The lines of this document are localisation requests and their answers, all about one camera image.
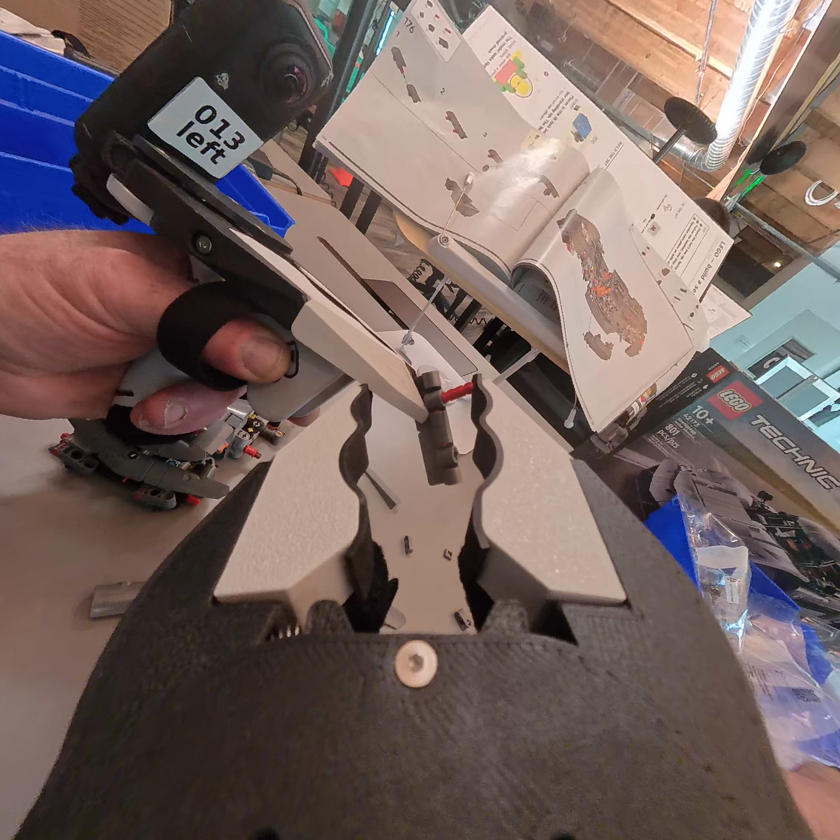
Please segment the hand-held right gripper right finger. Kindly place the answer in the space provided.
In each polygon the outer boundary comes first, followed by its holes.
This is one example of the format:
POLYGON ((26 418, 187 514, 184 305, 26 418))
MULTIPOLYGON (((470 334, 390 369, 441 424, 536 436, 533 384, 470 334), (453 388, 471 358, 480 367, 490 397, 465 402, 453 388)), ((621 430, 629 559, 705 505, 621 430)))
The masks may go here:
POLYGON ((473 386, 472 459, 482 481, 458 574, 476 630, 500 602, 519 604, 536 634, 565 634, 565 604, 626 604, 571 458, 498 385, 477 374, 473 386))

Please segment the printed toy set box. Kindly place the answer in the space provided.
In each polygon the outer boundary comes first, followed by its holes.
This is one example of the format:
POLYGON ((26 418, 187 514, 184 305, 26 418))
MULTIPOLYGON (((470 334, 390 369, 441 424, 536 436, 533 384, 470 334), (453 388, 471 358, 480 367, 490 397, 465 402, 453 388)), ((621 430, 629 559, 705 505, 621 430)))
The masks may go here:
POLYGON ((709 512, 782 589, 838 603, 838 452, 719 353, 573 451, 646 519, 709 512))

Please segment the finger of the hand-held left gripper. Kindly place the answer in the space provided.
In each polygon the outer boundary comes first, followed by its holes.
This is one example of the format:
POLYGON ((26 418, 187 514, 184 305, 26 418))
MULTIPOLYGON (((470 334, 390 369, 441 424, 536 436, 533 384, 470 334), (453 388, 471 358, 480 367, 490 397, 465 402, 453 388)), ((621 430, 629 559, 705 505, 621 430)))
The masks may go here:
POLYGON ((403 358, 352 313, 330 299, 308 300, 295 317, 294 338, 394 408, 421 424, 428 410, 403 358))
MULTIPOLYGON (((293 287, 296 291, 300 292, 303 297, 303 304, 302 306, 310 299, 330 299, 336 305, 341 307, 347 312, 352 313, 356 318, 363 321, 373 332, 375 332, 391 349, 397 352, 391 345, 389 345, 383 337, 369 325, 368 322, 363 320, 359 315, 357 315, 354 311, 348 308, 348 306, 339 298, 336 297, 330 289, 325 287, 315 276, 313 276, 310 272, 306 269, 299 267, 297 263, 293 259, 289 259, 286 256, 281 256, 275 253, 273 250, 268 248, 264 245, 257 244, 256 240, 246 234, 236 233, 235 236, 241 240, 243 244, 245 244, 246 248, 256 253, 261 259, 267 262, 268 265, 271 266, 272 270, 284 281, 287 285, 293 287)), ((402 359, 408 364, 410 372, 414 375, 414 369, 410 363, 410 361, 406 360, 401 354, 398 353, 402 357, 402 359)))

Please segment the partly built toy vehicle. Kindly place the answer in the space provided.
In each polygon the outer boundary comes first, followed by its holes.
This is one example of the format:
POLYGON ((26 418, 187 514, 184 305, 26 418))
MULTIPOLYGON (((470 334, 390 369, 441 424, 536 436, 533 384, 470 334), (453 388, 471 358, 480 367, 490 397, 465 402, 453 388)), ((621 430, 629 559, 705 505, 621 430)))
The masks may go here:
POLYGON ((131 421, 129 406, 112 406, 103 419, 73 418, 71 431, 48 447, 65 469, 120 483, 142 508, 170 511, 221 500, 230 486, 217 479, 225 459, 262 457, 257 441, 278 445, 279 422, 258 415, 243 398, 209 425, 182 435, 145 432, 131 421))

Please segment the white book stand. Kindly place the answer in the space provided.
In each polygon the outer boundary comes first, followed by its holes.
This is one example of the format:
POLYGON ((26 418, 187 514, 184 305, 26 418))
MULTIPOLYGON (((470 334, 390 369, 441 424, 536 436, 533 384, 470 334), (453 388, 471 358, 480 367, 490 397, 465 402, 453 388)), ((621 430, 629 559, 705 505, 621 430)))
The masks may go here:
POLYGON ((497 371, 475 349, 470 349, 469 352, 477 371, 492 379, 502 394, 517 408, 518 413, 528 417, 533 425, 541 428, 550 440, 569 454, 572 450, 571 445, 508 381, 513 372, 539 354, 543 354, 565 371, 568 370, 561 326, 538 313, 505 282, 484 267, 456 240, 455 235, 449 232, 458 207, 465 201, 475 179, 475 173, 468 171, 466 176, 456 183, 455 204, 448 210, 442 233, 425 240, 426 229, 406 217, 404 213, 394 211, 394 218, 408 240, 423 252, 435 268, 442 270, 462 291, 477 299, 493 317, 501 319, 530 344, 530 351, 504 372, 497 371))

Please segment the grey beam with red pins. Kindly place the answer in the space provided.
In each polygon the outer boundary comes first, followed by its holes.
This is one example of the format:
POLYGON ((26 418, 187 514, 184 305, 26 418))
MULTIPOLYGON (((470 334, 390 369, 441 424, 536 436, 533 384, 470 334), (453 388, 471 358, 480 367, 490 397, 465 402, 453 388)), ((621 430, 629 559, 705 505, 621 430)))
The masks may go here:
POLYGON ((428 410, 427 420, 416 426, 428 484, 455 486, 461 482, 459 455, 470 452, 476 441, 474 385, 449 386, 434 369, 416 376, 415 384, 428 410))

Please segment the open instruction booklet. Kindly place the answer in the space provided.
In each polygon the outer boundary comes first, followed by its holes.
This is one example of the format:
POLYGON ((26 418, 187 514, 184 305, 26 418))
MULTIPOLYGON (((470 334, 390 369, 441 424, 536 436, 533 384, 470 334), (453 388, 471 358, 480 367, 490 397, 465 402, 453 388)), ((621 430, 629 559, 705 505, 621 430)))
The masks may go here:
POLYGON ((411 3, 317 144, 428 238, 475 173, 449 232, 561 326, 592 431, 708 350, 732 239, 493 8, 460 34, 411 3))

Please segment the person's left hand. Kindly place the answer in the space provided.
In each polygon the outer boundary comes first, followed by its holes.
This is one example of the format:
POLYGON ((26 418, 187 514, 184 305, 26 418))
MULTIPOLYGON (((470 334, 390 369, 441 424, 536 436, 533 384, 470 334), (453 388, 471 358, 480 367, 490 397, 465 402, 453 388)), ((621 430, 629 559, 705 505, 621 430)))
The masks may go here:
MULTIPOLYGON (((29 420, 104 418, 127 367, 156 344, 161 315, 193 283, 190 259, 155 235, 42 230, 1 238, 1 414, 29 420)), ((240 318, 203 359, 246 383, 269 384, 292 363, 266 325, 240 318)), ((137 402, 131 423, 157 435, 218 419, 244 389, 194 381, 137 402)))

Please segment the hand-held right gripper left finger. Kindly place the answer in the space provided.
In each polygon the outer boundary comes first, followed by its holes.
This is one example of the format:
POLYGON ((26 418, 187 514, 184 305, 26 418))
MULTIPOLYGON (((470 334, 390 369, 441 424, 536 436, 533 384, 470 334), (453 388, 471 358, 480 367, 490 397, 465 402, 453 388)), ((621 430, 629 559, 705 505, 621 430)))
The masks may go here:
POLYGON ((320 601, 377 634, 398 582, 374 541, 360 481, 372 394, 350 385, 271 461, 214 591, 217 601, 275 602, 304 625, 320 601))

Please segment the brown cardboard box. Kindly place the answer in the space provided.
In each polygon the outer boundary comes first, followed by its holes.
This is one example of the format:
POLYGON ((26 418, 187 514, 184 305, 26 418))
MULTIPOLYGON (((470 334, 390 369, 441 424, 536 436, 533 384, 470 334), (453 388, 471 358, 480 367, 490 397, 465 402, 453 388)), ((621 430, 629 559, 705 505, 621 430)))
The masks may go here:
POLYGON ((172 22, 170 1, 45 1, 35 22, 59 34, 66 52, 105 70, 129 65, 172 22))

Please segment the black round ceiling fixture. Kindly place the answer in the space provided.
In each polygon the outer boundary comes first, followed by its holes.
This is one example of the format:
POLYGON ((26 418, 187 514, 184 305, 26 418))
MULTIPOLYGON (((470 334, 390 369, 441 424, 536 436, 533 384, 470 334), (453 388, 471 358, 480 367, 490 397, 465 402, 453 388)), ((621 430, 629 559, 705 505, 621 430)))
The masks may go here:
POLYGON ((682 137, 703 147, 718 137, 715 123, 691 101, 678 97, 668 98, 664 113, 675 131, 653 157, 655 164, 661 162, 682 137))
POLYGON ((806 152, 807 144, 802 140, 780 145, 762 158, 759 172, 765 177, 787 172, 800 163, 806 152))

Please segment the silver ventilation duct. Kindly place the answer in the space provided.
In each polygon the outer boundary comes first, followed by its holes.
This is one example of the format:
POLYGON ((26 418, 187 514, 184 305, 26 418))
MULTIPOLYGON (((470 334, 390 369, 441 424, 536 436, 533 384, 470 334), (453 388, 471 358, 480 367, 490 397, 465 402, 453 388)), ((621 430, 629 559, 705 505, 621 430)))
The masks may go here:
POLYGON ((749 120, 764 95, 784 80, 823 19, 828 2, 753 2, 730 83, 718 112, 717 138, 706 150, 678 149, 681 166, 714 172, 728 161, 737 144, 748 149, 766 113, 749 133, 749 120))

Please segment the black power plug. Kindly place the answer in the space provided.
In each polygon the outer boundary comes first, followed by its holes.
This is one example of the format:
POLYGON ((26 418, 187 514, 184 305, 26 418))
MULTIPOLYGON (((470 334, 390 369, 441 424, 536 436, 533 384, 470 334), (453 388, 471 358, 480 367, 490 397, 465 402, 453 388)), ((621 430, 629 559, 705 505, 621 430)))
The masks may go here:
POLYGON ((252 172, 255 174, 257 178, 264 182, 272 182, 272 179, 278 178, 281 179, 286 184, 290 186, 284 185, 282 189, 286 190, 287 192, 291 191, 291 188, 294 188, 294 191, 302 196, 302 190, 299 184, 292 178, 291 175, 278 170, 270 161, 269 157, 265 152, 262 150, 258 150, 252 155, 250 155, 246 162, 252 172))

